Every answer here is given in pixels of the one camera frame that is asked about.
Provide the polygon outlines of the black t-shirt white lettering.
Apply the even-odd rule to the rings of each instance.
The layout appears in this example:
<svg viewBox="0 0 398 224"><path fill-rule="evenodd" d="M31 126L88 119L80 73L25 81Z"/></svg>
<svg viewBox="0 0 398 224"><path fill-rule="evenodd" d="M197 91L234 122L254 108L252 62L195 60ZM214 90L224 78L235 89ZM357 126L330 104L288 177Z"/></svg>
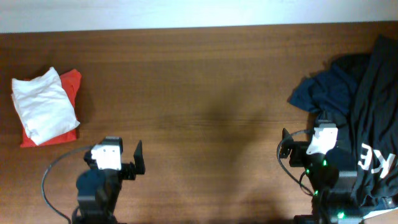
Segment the black t-shirt white lettering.
<svg viewBox="0 0 398 224"><path fill-rule="evenodd" d="M351 103L338 126L338 151L350 154L357 171L351 199L375 206L397 195L397 40L379 36Z"/></svg>

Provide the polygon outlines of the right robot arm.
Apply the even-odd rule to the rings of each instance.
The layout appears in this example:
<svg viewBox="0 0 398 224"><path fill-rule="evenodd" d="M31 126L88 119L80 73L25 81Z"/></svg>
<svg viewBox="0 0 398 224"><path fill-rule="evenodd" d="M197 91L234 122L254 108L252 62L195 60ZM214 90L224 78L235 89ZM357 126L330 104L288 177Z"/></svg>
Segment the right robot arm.
<svg viewBox="0 0 398 224"><path fill-rule="evenodd" d="M356 168L350 154L337 148L338 127L331 122L294 133L282 130L278 163L312 198L312 213L294 216L294 224L364 223L363 212L351 199Z"/></svg>

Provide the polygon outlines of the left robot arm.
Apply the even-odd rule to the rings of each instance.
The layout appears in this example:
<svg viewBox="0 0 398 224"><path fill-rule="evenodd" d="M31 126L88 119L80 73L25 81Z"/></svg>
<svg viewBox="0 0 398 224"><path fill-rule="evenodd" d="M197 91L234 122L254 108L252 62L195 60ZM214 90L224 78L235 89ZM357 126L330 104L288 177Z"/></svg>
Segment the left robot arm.
<svg viewBox="0 0 398 224"><path fill-rule="evenodd" d="M72 223L118 222L114 210L123 182L146 172L142 141L137 143L132 162L121 161L123 151L121 137L107 136L85 152L83 160L89 169L76 180L78 206Z"/></svg>

